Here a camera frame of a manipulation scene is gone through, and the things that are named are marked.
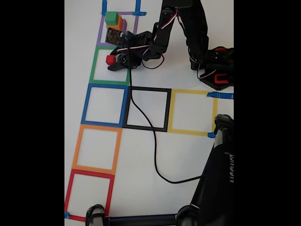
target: black wire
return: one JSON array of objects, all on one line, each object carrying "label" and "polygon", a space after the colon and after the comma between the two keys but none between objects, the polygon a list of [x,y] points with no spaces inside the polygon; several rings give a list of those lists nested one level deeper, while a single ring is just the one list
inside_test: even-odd
[{"label": "black wire", "polygon": [[[199,67],[200,67],[200,65],[198,65],[198,71],[199,71]],[[198,71],[197,71],[197,78],[200,79],[200,78],[198,77]]]},{"label": "black wire", "polygon": [[185,28],[184,28],[183,25],[180,23],[180,19],[179,19],[178,16],[177,16],[177,18],[178,18],[178,22],[179,22],[181,28],[183,29],[183,32],[184,32],[185,37],[187,37],[186,32],[185,32]]},{"label": "black wire", "polygon": [[163,57],[163,60],[162,60],[162,62],[161,62],[158,66],[156,66],[156,67],[151,68],[151,67],[145,66],[144,63],[143,63],[143,55],[142,55],[141,63],[142,63],[142,65],[143,65],[145,68],[147,68],[147,69],[156,69],[156,68],[160,67],[160,66],[163,64],[164,60],[165,60],[165,57],[163,56],[163,54],[161,54],[161,56]]},{"label": "black wire", "polygon": [[128,37],[126,35],[124,35],[127,38],[127,42],[128,42],[128,47],[127,47],[127,60],[128,60],[128,71],[129,71],[129,77],[130,77],[130,95],[131,95],[131,101],[133,102],[134,106],[144,115],[144,117],[146,118],[146,120],[149,122],[150,127],[152,129],[152,132],[154,133],[154,138],[155,138],[155,169],[157,174],[165,181],[167,181],[170,184],[181,184],[181,183],[185,183],[185,182],[189,182],[192,180],[197,180],[200,179],[202,177],[204,177],[205,175],[201,175],[198,177],[194,177],[194,178],[190,178],[190,179],[186,179],[186,180],[180,180],[180,181],[171,181],[166,179],[164,176],[162,176],[159,171],[158,171],[158,167],[157,167],[157,137],[156,137],[156,132],[155,132],[155,128],[153,127],[152,123],[150,122],[149,118],[146,116],[146,114],[140,109],[140,107],[138,107],[138,105],[135,103],[135,101],[133,100],[133,93],[132,93],[132,69],[131,69],[131,63],[130,63],[130,46],[129,46],[129,40]]}]

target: orange block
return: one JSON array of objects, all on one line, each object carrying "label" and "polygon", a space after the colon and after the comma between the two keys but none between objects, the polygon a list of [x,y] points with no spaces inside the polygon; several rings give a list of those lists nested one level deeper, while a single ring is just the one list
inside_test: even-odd
[{"label": "orange block", "polygon": [[110,27],[110,28],[113,28],[115,30],[122,31],[122,23],[123,23],[123,19],[121,18],[121,15],[118,15],[117,25],[106,25],[106,27],[107,27],[107,29]]}]

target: red block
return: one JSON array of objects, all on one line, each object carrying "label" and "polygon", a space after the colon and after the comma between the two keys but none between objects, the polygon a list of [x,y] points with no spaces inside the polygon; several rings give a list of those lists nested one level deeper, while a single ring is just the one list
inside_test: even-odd
[{"label": "red block", "polygon": [[116,58],[114,55],[107,55],[106,63],[107,65],[112,65],[116,62]]}]

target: blue tape square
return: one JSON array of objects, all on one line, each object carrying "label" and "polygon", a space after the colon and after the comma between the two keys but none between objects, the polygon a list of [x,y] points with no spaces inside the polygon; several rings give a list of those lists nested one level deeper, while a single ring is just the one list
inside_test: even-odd
[{"label": "blue tape square", "polygon": [[[88,104],[89,104],[90,93],[91,93],[91,88],[92,87],[110,88],[110,89],[124,89],[120,119],[119,119],[118,124],[117,123],[108,123],[108,122],[98,122],[98,121],[86,121],[86,114],[87,114],[87,109],[88,109]],[[88,90],[87,90],[87,95],[86,95],[86,100],[85,100],[85,105],[84,105],[84,111],[83,111],[83,115],[82,115],[82,118],[81,118],[81,124],[96,125],[96,126],[110,126],[110,127],[122,128],[123,119],[124,119],[125,110],[126,110],[127,93],[128,93],[128,86],[90,83],[88,85]]]}]

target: robotic arm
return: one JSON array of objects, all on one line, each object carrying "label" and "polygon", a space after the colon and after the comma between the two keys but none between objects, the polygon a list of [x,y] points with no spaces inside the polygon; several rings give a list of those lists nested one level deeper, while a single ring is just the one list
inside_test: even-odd
[{"label": "robotic arm", "polygon": [[[234,48],[216,47],[208,50],[207,22],[200,0],[163,0],[159,22],[154,24],[153,31],[134,35],[129,31],[120,38],[119,31],[109,28],[106,42],[118,45],[111,55],[118,55],[118,60],[108,67],[111,71],[128,68],[127,52],[130,45],[131,69],[150,59],[160,59],[167,51],[170,32],[175,19],[179,21],[190,56],[191,69],[205,69],[199,80],[215,90],[234,86]],[[117,37],[112,41],[112,34]]]}]

